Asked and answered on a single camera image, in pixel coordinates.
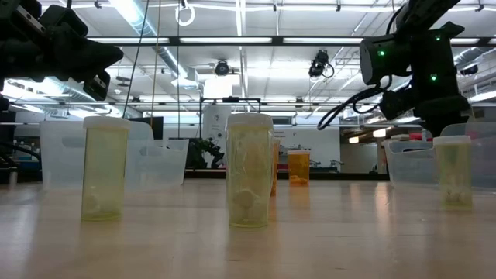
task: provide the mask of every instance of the fluorescent light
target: fluorescent light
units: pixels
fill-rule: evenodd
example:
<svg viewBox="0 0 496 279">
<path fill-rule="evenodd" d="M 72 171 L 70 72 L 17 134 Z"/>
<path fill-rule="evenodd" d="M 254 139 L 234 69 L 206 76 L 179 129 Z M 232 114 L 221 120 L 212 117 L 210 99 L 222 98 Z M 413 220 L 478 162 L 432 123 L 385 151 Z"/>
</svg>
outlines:
<svg viewBox="0 0 496 279">
<path fill-rule="evenodd" d="M 367 124 L 372 124 L 372 123 L 376 123 L 376 122 L 379 122 L 379 121 L 382 121 L 382 118 L 381 117 L 374 117 L 374 118 L 368 119 L 367 120 Z"/>
<path fill-rule="evenodd" d="M 480 102 L 480 101 L 487 100 L 487 99 L 494 98 L 494 97 L 496 97 L 496 91 L 490 91 L 490 92 L 480 93 L 478 95 L 475 95 L 474 97 L 470 98 L 469 101 L 470 102 Z"/>
<path fill-rule="evenodd" d="M 472 12 L 478 8 L 478 5 L 472 5 L 471 7 L 453 7 L 448 12 Z"/>
<path fill-rule="evenodd" d="M 184 37 L 179 40 L 182 43 L 272 43 L 268 37 Z"/>
<path fill-rule="evenodd" d="M 92 41 L 99 43 L 140 43 L 139 37 L 93 37 L 89 38 Z M 144 37 L 141 39 L 141 43 L 156 43 L 157 38 Z M 158 38 L 158 43 L 169 43 L 169 38 Z"/>
<path fill-rule="evenodd" d="M 129 22 L 139 21 L 144 17 L 141 8 L 136 5 L 134 0 L 108 0 L 117 12 Z"/>
<path fill-rule="evenodd" d="M 413 122 L 415 120 L 419 120 L 420 118 L 409 116 L 409 117 L 403 117 L 398 120 L 396 120 L 396 123 L 408 123 L 408 122 Z"/>
<path fill-rule="evenodd" d="M 363 38 L 312 38 L 312 37 L 295 37 L 283 38 L 283 43 L 361 43 Z"/>
<path fill-rule="evenodd" d="M 374 137 L 386 137 L 386 129 L 375 130 L 372 134 Z"/>
<path fill-rule="evenodd" d="M 358 136 L 355 136 L 353 138 L 348 139 L 349 143 L 359 143 L 359 141 L 360 141 L 360 139 L 358 138 Z"/>
<path fill-rule="evenodd" d="M 451 39 L 451 44 L 477 43 L 479 40 L 479 38 L 453 38 Z"/>
</svg>

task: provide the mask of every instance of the plastic cup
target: plastic cup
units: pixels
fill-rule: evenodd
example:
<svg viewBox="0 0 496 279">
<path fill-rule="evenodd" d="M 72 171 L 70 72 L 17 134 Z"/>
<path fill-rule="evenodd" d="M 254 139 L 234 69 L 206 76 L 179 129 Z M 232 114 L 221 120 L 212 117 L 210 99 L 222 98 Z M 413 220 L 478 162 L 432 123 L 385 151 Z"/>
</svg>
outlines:
<svg viewBox="0 0 496 279">
<path fill-rule="evenodd" d="M 274 197 L 277 193 L 277 165 L 279 164 L 279 145 L 281 141 L 279 139 L 274 139 L 274 176 L 272 178 L 272 189 L 270 190 L 270 196 Z"/>
<path fill-rule="evenodd" d="M 310 181 L 310 151 L 288 151 L 290 186 L 308 186 Z"/>
<path fill-rule="evenodd" d="M 87 117 L 81 220 L 119 219 L 124 198 L 130 121 Z"/>
<path fill-rule="evenodd" d="M 268 115 L 231 115 L 227 122 L 227 202 L 229 224 L 268 224 L 273 178 L 273 131 Z"/>
<path fill-rule="evenodd" d="M 471 140 L 469 136 L 434 138 L 439 168 L 439 189 L 443 205 L 472 206 Z"/>
</svg>

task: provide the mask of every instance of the workbench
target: workbench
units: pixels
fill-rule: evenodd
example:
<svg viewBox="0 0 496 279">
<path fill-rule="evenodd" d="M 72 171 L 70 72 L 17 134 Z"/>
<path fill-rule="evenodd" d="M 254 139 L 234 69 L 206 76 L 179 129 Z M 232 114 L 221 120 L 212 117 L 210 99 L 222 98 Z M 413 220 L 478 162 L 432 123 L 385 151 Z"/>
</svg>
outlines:
<svg viewBox="0 0 496 279">
<path fill-rule="evenodd" d="M 0 278 L 494 278 L 496 195 L 444 210 L 387 182 L 279 181 L 270 225 L 229 227 L 224 180 L 128 192 L 122 220 L 81 222 L 81 192 L 0 191 Z"/>
</svg>

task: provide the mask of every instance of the laboratory room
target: laboratory room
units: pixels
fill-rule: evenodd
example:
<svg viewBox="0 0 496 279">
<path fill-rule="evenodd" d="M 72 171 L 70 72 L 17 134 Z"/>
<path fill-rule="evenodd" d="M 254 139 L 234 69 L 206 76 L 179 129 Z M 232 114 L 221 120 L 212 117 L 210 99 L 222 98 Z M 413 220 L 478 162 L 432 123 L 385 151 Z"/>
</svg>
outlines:
<svg viewBox="0 0 496 279">
<path fill-rule="evenodd" d="M 0 278 L 496 277 L 496 2 L 0 0 Z"/>
</svg>

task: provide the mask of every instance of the orange cup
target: orange cup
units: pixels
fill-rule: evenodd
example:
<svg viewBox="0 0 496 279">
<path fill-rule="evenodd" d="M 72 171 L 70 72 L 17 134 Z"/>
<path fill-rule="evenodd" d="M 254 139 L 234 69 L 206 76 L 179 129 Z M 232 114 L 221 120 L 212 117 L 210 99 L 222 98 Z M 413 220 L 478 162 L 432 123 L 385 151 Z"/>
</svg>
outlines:
<svg viewBox="0 0 496 279">
<path fill-rule="evenodd" d="M 310 181 L 310 151 L 288 151 L 290 186 L 308 186 Z"/>
<path fill-rule="evenodd" d="M 277 192 L 277 165 L 279 164 L 279 144 L 281 141 L 279 139 L 274 139 L 274 177 L 272 179 L 272 189 L 270 190 L 270 196 L 273 197 Z"/>
</svg>

